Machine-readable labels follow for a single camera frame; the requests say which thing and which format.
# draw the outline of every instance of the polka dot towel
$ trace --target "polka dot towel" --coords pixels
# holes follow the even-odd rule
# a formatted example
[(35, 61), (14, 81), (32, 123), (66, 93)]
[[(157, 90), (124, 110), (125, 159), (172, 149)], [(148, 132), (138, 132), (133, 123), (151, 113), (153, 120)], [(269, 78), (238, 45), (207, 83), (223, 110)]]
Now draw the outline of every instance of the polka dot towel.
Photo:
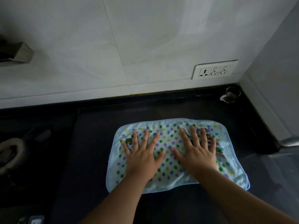
[(137, 131), (138, 141), (141, 144), (145, 129), (149, 129), (148, 143), (151, 142), (156, 133), (160, 134), (154, 156), (158, 156), (163, 150), (166, 150), (166, 153), (164, 162), (155, 176), (147, 183), (143, 193), (160, 192), (184, 184), (198, 183), (196, 179), (185, 172), (180, 162), (170, 151), (171, 147), (176, 147), (183, 155), (186, 154), (180, 128), (183, 128), (191, 139), (190, 125), (196, 128), (199, 138), (201, 136), (200, 129), (205, 128), (208, 143), (211, 142), (211, 138), (216, 138), (216, 163), (219, 172), (240, 187), (248, 190), (250, 184), (247, 175), (237, 160), (225, 126), (210, 120), (193, 119), (165, 119), (133, 123), (120, 127), (115, 133), (109, 156), (106, 175), (107, 190), (111, 192), (126, 175), (126, 156), (121, 141), (124, 140), (131, 150), (133, 131)]

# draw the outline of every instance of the printed cartoon pattern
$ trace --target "printed cartoon pattern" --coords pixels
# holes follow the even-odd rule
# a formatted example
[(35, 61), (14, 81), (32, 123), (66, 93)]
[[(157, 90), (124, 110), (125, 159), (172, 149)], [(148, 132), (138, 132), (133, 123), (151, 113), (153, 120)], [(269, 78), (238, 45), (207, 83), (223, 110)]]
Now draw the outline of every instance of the printed cartoon pattern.
[(180, 128), (183, 128), (188, 138), (191, 139), (190, 125), (196, 128), (199, 138), (201, 137), (200, 129), (206, 129), (209, 145), (211, 144), (211, 139), (213, 137), (216, 138), (216, 163), (219, 172), (242, 188), (248, 189), (249, 182), (247, 176), (234, 155), (226, 128), (222, 124), (208, 120), (170, 119), (135, 123), (118, 129), (114, 137), (107, 170), (106, 186), (108, 191), (112, 191), (126, 174), (126, 156), (121, 141), (125, 140), (128, 148), (132, 150), (133, 131), (138, 132), (140, 144), (145, 129), (149, 129), (148, 143), (151, 142), (156, 133), (160, 134), (155, 146), (154, 156), (158, 156), (163, 150), (166, 150), (166, 153), (164, 162), (155, 176), (146, 185), (144, 193), (169, 190), (183, 184), (198, 183), (197, 180), (185, 172), (180, 162), (170, 151), (171, 147), (176, 147), (183, 155), (186, 154)]

